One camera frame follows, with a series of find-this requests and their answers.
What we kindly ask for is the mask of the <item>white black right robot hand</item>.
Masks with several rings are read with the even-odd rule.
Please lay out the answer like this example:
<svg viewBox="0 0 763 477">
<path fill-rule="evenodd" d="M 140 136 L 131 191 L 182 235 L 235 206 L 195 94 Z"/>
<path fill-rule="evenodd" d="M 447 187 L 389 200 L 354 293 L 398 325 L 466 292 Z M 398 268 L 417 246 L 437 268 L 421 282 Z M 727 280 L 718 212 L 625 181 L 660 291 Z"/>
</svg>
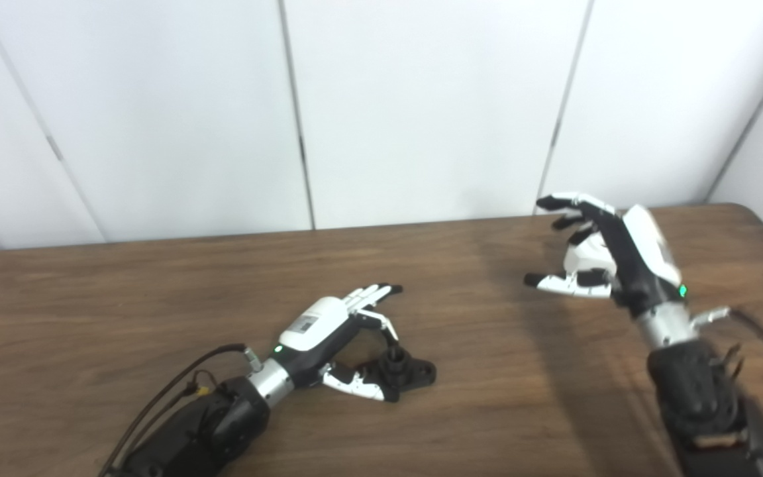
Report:
<svg viewBox="0 0 763 477">
<path fill-rule="evenodd" d="M 552 193 L 536 205 L 562 211 L 552 227 L 577 226 L 568 238 L 563 272 L 526 274 L 537 290 L 589 298 L 609 298 L 636 318 L 655 306 L 684 303 L 686 288 L 668 242 L 651 212 L 633 205 L 617 208 L 579 192 Z"/>
</svg>

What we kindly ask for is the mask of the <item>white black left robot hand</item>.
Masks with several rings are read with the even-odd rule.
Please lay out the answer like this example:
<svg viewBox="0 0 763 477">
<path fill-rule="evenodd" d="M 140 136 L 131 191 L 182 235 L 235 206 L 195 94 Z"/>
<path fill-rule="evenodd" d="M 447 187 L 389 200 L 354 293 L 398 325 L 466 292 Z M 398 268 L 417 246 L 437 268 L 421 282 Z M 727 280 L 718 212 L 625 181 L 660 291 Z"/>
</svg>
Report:
<svg viewBox="0 0 763 477">
<path fill-rule="evenodd" d="M 376 311 L 379 302 L 403 292 L 401 285 L 380 283 L 352 290 L 345 297 L 322 297 L 281 333 L 270 360 L 284 369 L 295 389 L 327 386 L 358 398 L 395 403 L 393 392 L 366 370 L 337 364 L 335 357 L 360 330 L 375 330 L 389 347 L 399 344 L 393 323 Z"/>
</svg>

